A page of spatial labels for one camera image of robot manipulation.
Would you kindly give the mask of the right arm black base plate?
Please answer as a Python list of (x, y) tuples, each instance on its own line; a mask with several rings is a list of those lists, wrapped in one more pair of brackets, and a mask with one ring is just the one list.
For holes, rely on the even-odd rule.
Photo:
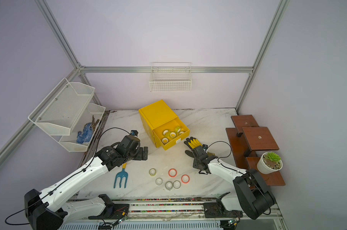
[(206, 218), (242, 218), (243, 212), (238, 210), (228, 211), (218, 203), (204, 203), (204, 214)]

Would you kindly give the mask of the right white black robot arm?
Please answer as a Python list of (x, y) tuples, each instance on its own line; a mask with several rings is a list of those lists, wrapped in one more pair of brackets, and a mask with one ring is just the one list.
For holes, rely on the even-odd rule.
[(220, 203), (228, 211), (240, 208), (249, 218), (257, 219), (276, 204), (276, 199), (260, 173), (231, 166), (217, 156), (209, 156), (202, 146), (193, 148), (193, 167), (216, 175), (235, 188), (235, 195), (225, 194)]

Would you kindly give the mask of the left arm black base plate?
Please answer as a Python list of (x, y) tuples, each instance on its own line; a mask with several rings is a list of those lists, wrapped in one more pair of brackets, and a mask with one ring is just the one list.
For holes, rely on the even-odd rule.
[(88, 219), (109, 220), (109, 219), (122, 219), (127, 216), (129, 211), (129, 204), (114, 204), (107, 206), (100, 215), (89, 216)]

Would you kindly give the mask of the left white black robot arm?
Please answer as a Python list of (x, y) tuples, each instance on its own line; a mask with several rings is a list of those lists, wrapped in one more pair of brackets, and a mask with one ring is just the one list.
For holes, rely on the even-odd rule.
[(148, 148), (140, 139), (126, 135), (121, 142), (103, 147), (84, 166), (54, 185), (24, 196), (25, 216), (34, 230), (57, 230), (62, 225), (82, 218), (109, 219), (118, 215), (118, 208), (106, 194), (78, 202), (69, 199), (98, 177), (128, 161), (145, 161)]

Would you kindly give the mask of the yellow plastic drawer cabinet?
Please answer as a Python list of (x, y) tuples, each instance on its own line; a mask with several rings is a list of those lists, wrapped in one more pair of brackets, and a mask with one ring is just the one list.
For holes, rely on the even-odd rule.
[(178, 116), (164, 100), (157, 101), (139, 109), (139, 114), (143, 127), (149, 138), (152, 140), (154, 146), (157, 148), (161, 147), (161, 139), (155, 137), (153, 131)]

